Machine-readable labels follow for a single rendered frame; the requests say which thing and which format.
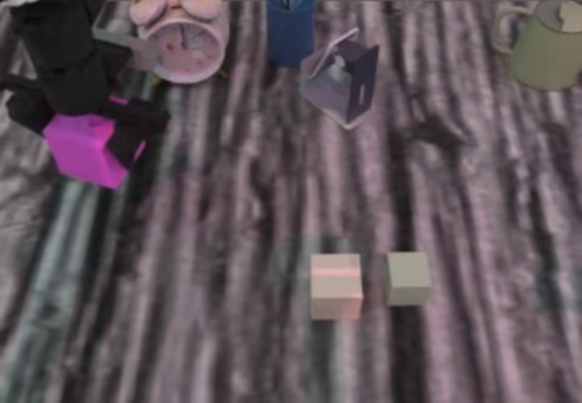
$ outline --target wooden table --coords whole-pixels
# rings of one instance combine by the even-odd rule
[[[231,9],[227,80],[127,81],[173,119],[117,192],[0,115],[0,401],[579,401],[582,91],[508,77],[497,5],[328,3],[320,45],[381,45],[347,133],[269,69],[261,5]],[[101,25],[128,32],[125,10]],[[312,324],[302,265],[347,250],[364,316]],[[427,306],[379,305],[390,250],[427,253]]]

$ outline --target alarm clock bell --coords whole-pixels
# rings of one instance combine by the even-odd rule
[[[354,39],[357,28],[305,59],[301,95],[346,130],[358,126],[372,106],[379,46]]]

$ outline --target mug handle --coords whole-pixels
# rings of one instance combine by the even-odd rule
[[[505,45],[501,40],[501,35],[499,34],[499,27],[501,26],[501,21],[508,15],[532,15],[534,11],[528,9],[526,7],[522,7],[519,5],[512,5],[510,7],[506,7],[499,11],[495,18],[495,23],[493,24],[493,30],[491,32],[491,45],[501,54],[510,55],[513,51],[510,46]]]

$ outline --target green mug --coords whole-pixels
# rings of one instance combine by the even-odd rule
[[[562,30],[560,7],[564,0],[544,0],[535,10],[510,6],[496,17],[491,34],[493,47],[507,55],[512,75],[521,83],[547,91],[578,83],[582,70],[582,30]],[[508,15],[527,15],[524,30],[513,46],[500,38],[501,21]]]

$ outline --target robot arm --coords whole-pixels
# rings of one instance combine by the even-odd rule
[[[46,101],[59,114],[95,113],[109,97],[112,75],[92,26],[105,0],[7,0]]]

